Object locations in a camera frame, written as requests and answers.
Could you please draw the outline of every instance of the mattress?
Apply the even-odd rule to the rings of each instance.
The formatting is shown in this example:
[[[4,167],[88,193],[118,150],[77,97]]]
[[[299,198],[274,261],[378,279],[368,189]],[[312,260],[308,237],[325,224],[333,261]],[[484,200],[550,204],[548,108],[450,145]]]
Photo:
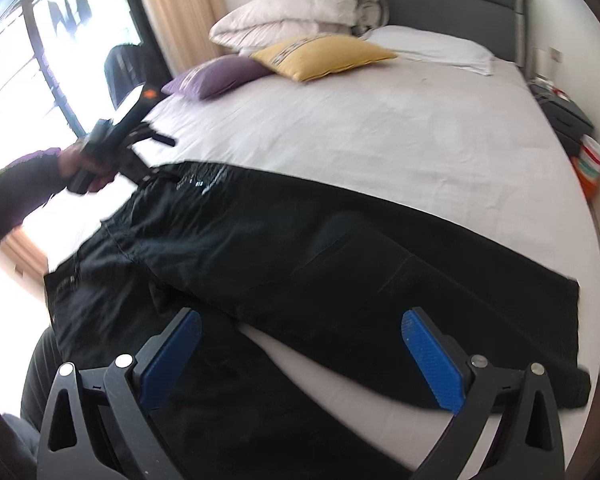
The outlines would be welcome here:
[[[595,390],[598,240],[570,162],[515,65],[497,60],[493,76],[480,76],[398,58],[308,84],[274,75],[209,102],[172,96],[148,120],[178,139],[176,148],[140,144],[151,164],[215,160],[345,187],[445,218],[576,279],[578,362]],[[94,196],[61,193],[25,228],[53,267],[133,188],[118,177]],[[59,238],[66,225],[70,234]],[[325,410],[410,468],[450,420],[369,391],[249,326],[241,330]],[[560,414],[567,461],[588,410]],[[497,422],[491,417],[463,478],[477,472]]]

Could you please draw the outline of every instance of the hand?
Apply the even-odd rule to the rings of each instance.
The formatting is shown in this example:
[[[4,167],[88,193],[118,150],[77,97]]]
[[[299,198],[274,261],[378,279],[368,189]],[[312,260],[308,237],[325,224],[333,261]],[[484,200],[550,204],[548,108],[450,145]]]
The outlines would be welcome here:
[[[96,174],[97,177],[93,180],[88,190],[90,193],[96,193],[110,182],[113,182],[117,170],[98,164],[92,158],[85,156],[82,153],[83,145],[83,141],[78,140],[67,149],[62,150],[60,155],[58,155],[58,170],[60,171],[60,176],[65,180],[70,179],[83,168],[90,173]]]

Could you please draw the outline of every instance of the person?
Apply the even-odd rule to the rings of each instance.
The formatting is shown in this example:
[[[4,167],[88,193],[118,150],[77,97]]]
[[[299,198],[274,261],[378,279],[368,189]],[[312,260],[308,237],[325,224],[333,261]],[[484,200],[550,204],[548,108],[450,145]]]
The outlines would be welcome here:
[[[0,241],[25,217],[62,191],[82,168],[97,175],[90,192],[112,182],[116,171],[82,153],[80,141],[24,156],[0,171]],[[33,352],[22,393],[21,418],[0,415],[0,480],[36,478],[39,431],[56,370],[62,363],[49,327]]]

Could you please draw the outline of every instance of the pillow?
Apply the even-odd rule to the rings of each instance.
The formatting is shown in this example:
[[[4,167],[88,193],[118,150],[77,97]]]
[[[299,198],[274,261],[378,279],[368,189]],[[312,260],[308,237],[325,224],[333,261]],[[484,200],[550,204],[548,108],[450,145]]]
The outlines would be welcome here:
[[[400,25],[370,30],[363,39],[406,59],[456,66],[480,75],[493,74],[493,54],[475,41]]]
[[[229,54],[183,72],[167,83],[162,91],[165,94],[180,94],[192,99],[209,99],[272,73],[249,57]]]
[[[214,43],[241,50],[328,32],[363,34],[388,21],[385,0],[253,0],[209,31]]]
[[[294,81],[309,81],[397,56],[353,36],[319,34],[282,41],[251,54],[251,57]]]

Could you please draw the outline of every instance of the silver screw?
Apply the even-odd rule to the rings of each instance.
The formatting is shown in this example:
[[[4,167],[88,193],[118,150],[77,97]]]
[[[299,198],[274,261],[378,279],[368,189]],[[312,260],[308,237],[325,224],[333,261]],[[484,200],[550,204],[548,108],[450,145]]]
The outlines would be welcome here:
[[[531,371],[536,375],[544,374],[544,367],[540,363],[533,363],[531,365]]]
[[[118,357],[116,357],[116,366],[118,368],[126,368],[133,361],[134,361],[134,358],[131,355],[129,355],[129,354],[122,354],[122,355],[119,355]]]
[[[484,355],[476,354],[471,356],[471,364],[476,368],[486,368],[489,362]]]
[[[74,366],[71,363],[64,363],[58,370],[62,377],[67,377],[67,375],[71,375],[71,372],[74,371]]]

